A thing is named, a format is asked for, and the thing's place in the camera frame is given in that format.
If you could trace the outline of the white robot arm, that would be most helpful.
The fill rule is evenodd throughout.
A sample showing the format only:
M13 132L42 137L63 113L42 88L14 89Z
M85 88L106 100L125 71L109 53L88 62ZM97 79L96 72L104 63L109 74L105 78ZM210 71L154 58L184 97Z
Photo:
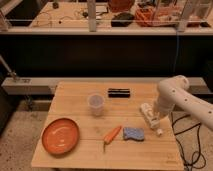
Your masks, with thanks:
M157 85L154 111L164 118L177 105L213 131L213 104L193 96L188 89L189 81L183 75L161 80Z

